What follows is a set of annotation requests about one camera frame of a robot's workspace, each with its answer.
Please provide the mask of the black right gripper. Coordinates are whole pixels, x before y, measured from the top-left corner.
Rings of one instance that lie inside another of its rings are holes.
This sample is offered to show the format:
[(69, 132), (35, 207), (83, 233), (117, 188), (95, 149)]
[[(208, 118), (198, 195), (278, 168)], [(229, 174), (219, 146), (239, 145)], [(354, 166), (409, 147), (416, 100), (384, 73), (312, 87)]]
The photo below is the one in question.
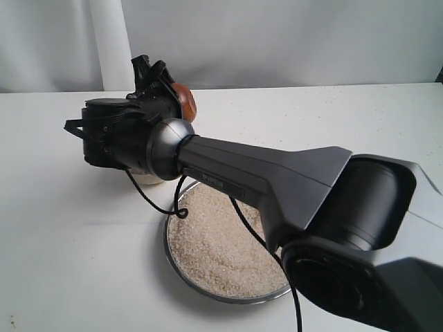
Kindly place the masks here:
[(173, 93), (173, 79), (163, 60), (150, 64), (147, 55), (131, 60), (135, 91), (126, 98), (87, 100), (80, 119), (67, 120), (64, 129), (83, 141), (85, 161), (95, 167), (136, 168), (141, 171), (180, 172), (178, 151), (160, 160), (150, 139), (169, 118), (182, 118)]

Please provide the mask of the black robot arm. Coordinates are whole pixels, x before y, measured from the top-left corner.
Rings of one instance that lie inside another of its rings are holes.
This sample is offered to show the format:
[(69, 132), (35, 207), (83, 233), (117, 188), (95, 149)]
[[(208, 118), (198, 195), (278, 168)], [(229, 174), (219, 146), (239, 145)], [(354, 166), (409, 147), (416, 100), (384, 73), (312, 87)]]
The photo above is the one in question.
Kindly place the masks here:
[(191, 177), (256, 208), (294, 298), (386, 331), (442, 328), (442, 193), (418, 164), (198, 136), (193, 95), (165, 62), (132, 66), (133, 93), (88, 100), (64, 125), (88, 164)]

